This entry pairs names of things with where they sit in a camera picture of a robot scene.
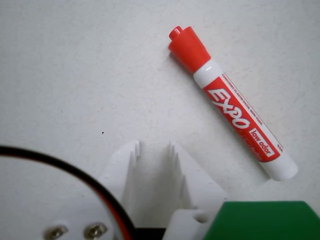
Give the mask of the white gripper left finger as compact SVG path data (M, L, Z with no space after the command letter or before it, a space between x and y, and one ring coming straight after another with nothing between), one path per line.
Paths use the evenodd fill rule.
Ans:
M135 240L136 228L128 215L133 195L132 175L140 144L130 142L116 151L98 179L70 163L44 153L1 146L2 157L48 165L83 182L96 197L71 201L41 233L43 240Z

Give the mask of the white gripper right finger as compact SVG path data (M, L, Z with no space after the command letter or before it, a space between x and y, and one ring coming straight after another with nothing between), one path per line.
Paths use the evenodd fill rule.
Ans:
M165 147L159 184L168 205L184 210L217 210L227 200L227 192L178 143Z

